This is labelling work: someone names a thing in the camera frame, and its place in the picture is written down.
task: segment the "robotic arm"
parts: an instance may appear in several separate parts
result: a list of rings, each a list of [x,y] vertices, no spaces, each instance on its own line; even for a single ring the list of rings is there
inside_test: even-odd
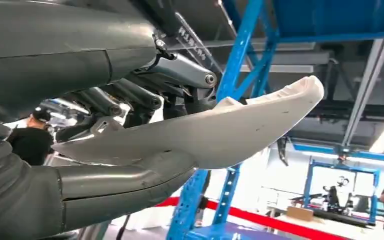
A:
[[[155,58],[153,28],[132,8],[0,1],[0,239],[38,239],[139,211],[193,174],[195,160],[176,151],[123,166],[31,167],[3,141],[10,130],[1,123],[42,100],[113,83]]]

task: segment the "floor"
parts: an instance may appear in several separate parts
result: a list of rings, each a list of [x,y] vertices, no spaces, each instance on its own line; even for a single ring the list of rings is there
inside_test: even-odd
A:
[[[115,240],[120,227],[110,224],[103,240]],[[125,230],[122,240],[165,240],[168,228],[153,227],[142,230]]]

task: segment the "black cable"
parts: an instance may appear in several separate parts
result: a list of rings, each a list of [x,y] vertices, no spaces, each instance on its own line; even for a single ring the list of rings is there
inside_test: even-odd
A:
[[[124,220],[123,226],[120,227],[120,230],[118,230],[117,236],[115,237],[115,240],[122,240],[123,234],[125,233],[127,223],[129,222],[130,214],[126,216],[126,219]]]

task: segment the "bolt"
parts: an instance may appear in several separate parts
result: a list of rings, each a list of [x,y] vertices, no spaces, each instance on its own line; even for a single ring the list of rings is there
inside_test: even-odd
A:
[[[151,104],[153,105],[154,108],[157,108],[157,107],[159,108],[161,106],[161,101],[158,98],[153,98],[151,100]]]
[[[216,78],[213,75],[211,75],[211,74],[207,74],[205,76],[205,81],[206,81],[207,84],[211,85],[211,84],[213,84],[216,81]]]
[[[166,46],[166,43],[160,39],[158,39],[157,41],[155,41],[155,44],[157,45],[157,47],[160,47],[162,48],[163,50],[166,50],[167,49],[167,46]]]
[[[109,107],[109,114],[111,116],[119,116],[123,113],[122,109],[118,106],[110,106]]]

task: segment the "red stripe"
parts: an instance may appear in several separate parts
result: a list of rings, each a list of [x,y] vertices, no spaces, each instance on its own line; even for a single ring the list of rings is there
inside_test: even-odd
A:
[[[170,197],[156,207],[176,206],[179,203],[179,197]],[[207,208],[216,210],[217,202],[208,201]],[[229,215],[245,219],[250,222],[260,224],[266,227],[274,228],[283,232],[291,233],[308,239],[324,239],[324,240],[344,240],[346,238],[326,233],[324,231],[314,230],[305,226],[295,225],[289,222],[281,221],[269,216],[263,216],[252,212],[247,212],[236,207],[231,207]]]

